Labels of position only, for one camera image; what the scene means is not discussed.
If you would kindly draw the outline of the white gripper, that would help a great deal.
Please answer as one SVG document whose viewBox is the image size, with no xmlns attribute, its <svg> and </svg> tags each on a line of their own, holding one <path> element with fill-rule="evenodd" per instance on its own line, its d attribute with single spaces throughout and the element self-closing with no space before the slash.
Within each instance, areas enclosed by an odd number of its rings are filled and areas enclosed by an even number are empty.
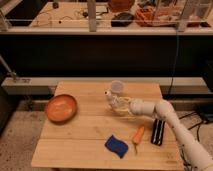
<svg viewBox="0 0 213 171">
<path fill-rule="evenodd" d="M 148 116 L 152 117 L 154 115 L 155 103 L 150 101 L 144 101 L 141 99 L 133 99 L 131 101 L 130 97 L 117 97 L 118 103 L 130 103 L 130 111 L 128 109 L 113 109 L 117 114 L 121 116 Z"/>
</svg>

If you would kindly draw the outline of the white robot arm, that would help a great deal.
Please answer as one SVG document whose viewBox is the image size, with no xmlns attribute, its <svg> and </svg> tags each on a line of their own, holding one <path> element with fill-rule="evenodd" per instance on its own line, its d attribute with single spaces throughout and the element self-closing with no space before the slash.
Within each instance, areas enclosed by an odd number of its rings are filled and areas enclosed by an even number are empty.
<svg viewBox="0 0 213 171">
<path fill-rule="evenodd" d="M 170 102 L 164 99 L 154 102 L 137 98 L 116 97 L 111 107 L 120 115 L 145 115 L 165 121 L 185 152 L 193 171 L 213 171 L 213 156 L 181 123 Z"/>
</svg>

